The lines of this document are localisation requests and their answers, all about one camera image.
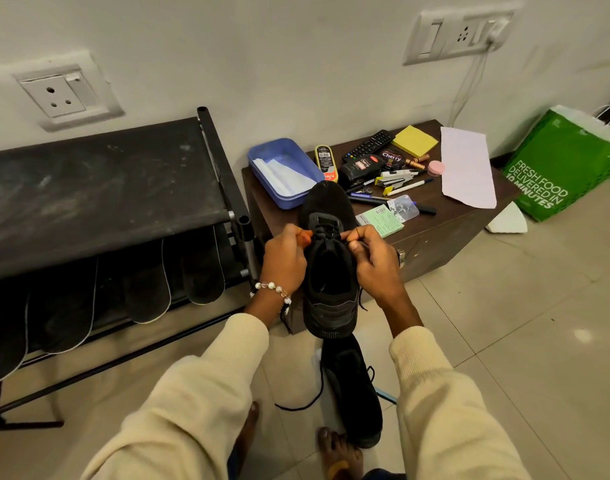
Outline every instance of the small pink container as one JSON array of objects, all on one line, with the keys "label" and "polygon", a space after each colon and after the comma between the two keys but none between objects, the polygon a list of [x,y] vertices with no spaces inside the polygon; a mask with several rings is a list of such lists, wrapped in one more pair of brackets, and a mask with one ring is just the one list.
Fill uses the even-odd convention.
[{"label": "small pink container", "polygon": [[430,177],[440,177],[445,171],[445,165],[443,162],[433,160],[429,162],[427,166],[427,174]]}]

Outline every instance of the sticky note pad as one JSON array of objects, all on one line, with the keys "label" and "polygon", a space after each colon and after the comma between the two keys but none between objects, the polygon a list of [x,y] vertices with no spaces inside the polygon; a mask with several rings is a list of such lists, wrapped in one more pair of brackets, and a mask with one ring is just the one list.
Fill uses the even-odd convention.
[{"label": "sticky note pad", "polygon": [[356,216],[356,222],[361,226],[371,224],[381,237],[387,237],[405,227],[398,217],[385,205],[379,205]]},{"label": "sticky note pad", "polygon": [[392,143],[415,157],[422,157],[436,146],[438,140],[418,128],[408,126],[396,135]]}]

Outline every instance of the ribbed cuff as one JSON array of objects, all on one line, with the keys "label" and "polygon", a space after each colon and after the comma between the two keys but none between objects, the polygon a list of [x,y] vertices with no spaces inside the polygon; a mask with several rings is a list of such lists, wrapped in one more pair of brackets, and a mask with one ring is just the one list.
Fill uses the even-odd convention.
[{"label": "ribbed cuff", "polygon": [[203,357],[228,364],[251,382],[268,347],[269,332],[265,324],[255,316],[237,313],[230,316]]},{"label": "ribbed cuff", "polygon": [[396,366],[401,389],[419,375],[452,368],[434,334],[423,326],[413,326],[398,334],[389,345],[389,355]]}]

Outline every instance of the cream sweatshirt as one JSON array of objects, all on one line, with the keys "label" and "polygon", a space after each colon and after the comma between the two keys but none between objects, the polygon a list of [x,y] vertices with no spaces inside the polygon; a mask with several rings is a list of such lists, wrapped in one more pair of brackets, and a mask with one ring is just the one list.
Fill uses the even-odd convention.
[{"label": "cream sweatshirt", "polygon": [[[230,317],[201,357],[185,357],[163,374],[82,478],[227,480],[227,459],[268,344],[260,320]],[[474,382],[453,370],[428,329],[405,330],[389,353],[400,382],[398,423],[408,479],[530,478]]]}]

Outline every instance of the blue tray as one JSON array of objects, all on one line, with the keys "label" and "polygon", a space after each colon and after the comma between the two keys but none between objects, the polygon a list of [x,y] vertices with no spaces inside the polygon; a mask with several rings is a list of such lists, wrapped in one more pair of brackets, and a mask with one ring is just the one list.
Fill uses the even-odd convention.
[{"label": "blue tray", "polygon": [[308,193],[303,192],[292,197],[278,195],[276,190],[274,190],[272,185],[254,163],[255,159],[261,159],[266,162],[276,160],[278,163],[296,170],[301,175],[310,177],[315,182],[325,180],[325,175],[323,175],[320,168],[316,166],[316,163],[310,160],[309,156],[301,150],[293,139],[279,138],[254,146],[248,151],[247,159],[249,160],[249,166],[252,169],[253,174],[259,179],[263,188],[267,190],[267,193],[269,193],[278,207],[284,210],[293,209],[294,207],[301,205],[305,201],[305,197]]}]

